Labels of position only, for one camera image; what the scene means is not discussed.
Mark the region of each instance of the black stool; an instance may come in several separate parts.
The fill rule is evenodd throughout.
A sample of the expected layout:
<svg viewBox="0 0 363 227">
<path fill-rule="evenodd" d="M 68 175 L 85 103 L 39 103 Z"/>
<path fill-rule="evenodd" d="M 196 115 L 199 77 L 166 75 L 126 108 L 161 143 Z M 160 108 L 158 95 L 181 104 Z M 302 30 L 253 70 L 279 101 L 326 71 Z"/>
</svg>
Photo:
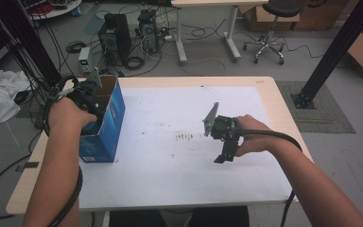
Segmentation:
<svg viewBox="0 0 363 227">
<path fill-rule="evenodd" d="M 280 42 L 272 42 L 274 29 L 276 27 L 276 23 L 279 17 L 294 17 L 300 12 L 300 6 L 293 0 L 269 0 L 268 3 L 262 5 L 265 11 L 268 13 L 275 15 L 275 20 L 273 21 L 272 27 L 268 32 L 268 36 L 264 37 L 261 35 L 258 41 L 247 41 L 244 42 L 244 50 L 247 49 L 247 44 L 259 44 L 262 45 L 261 49 L 255 55 L 255 63 L 258 63 L 259 55 L 264 51 L 264 49 L 269 48 L 277 55 L 279 55 L 279 64 L 284 64 L 285 60 L 282 55 L 282 50 L 285 47 L 284 43 Z M 277 50 L 274 45 L 280 46 L 279 50 Z"/>
</svg>

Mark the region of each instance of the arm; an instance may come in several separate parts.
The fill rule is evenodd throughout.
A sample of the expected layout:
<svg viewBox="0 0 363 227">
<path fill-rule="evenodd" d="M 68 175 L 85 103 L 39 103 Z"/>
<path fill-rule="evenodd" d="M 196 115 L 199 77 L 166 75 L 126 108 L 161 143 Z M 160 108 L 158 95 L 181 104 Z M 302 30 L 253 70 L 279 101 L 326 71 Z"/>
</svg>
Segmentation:
<svg viewBox="0 0 363 227">
<path fill-rule="evenodd" d="M 50 136 L 24 226 L 47 226 L 69 201 L 78 179 L 81 128 L 93 121 L 96 116 L 83 112 L 67 97 L 52 105 Z M 78 201 L 60 226 L 78 226 Z"/>
<path fill-rule="evenodd" d="M 252 116 L 237 117 L 245 130 L 270 131 Z M 363 226 L 349 198 L 290 142 L 271 136 L 245 136 L 236 156 L 268 150 L 278 161 L 313 226 Z"/>
</svg>

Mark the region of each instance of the blue box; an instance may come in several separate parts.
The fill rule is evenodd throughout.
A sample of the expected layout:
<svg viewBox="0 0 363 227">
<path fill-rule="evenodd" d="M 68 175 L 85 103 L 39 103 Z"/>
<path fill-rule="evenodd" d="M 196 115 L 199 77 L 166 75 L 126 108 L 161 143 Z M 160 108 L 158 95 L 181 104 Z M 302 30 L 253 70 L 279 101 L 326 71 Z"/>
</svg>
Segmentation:
<svg viewBox="0 0 363 227">
<path fill-rule="evenodd" d="M 100 78 L 97 97 L 107 98 L 108 106 L 98 134 L 80 137 L 79 156 L 84 163 L 113 163 L 126 109 L 117 77 Z"/>
</svg>

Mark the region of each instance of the white paper sheet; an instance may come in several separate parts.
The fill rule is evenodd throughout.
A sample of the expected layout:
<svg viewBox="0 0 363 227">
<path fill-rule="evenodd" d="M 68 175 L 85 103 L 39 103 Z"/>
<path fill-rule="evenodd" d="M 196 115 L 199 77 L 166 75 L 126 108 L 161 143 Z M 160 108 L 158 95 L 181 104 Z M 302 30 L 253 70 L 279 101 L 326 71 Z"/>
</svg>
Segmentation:
<svg viewBox="0 0 363 227">
<path fill-rule="evenodd" d="M 81 208 L 231 205 L 285 201 L 291 187 L 268 152 L 215 164 L 223 143 L 205 137 L 202 119 L 251 114 L 268 124 L 254 87 L 122 89 L 126 103 L 112 164 L 80 163 Z"/>
</svg>

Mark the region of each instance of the forearm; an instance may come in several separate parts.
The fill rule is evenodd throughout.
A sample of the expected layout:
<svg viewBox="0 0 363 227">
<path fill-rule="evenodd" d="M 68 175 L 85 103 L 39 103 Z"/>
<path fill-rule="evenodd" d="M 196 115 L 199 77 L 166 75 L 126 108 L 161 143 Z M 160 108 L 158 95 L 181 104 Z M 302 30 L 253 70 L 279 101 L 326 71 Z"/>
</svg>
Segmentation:
<svg viewBox="0 0 363 227">
<path fill-rule="evenodd" d="M 294 145 L 279 140 L 270 152 L 313 226 L 363 226 L 362 215 L 347 196 Z"/>
<path fill-rule="evenodd" d="M 69 201 L 78 179 L 79 135 L 78 127 L 51 129 L 40 175 L 27 207 L 25 226 L 46 226 Z M 77 214 L 78 207 L 73 207 L 69 215 Z M 72 222 L 78 220 L 68 216 Z"/>
</svg>

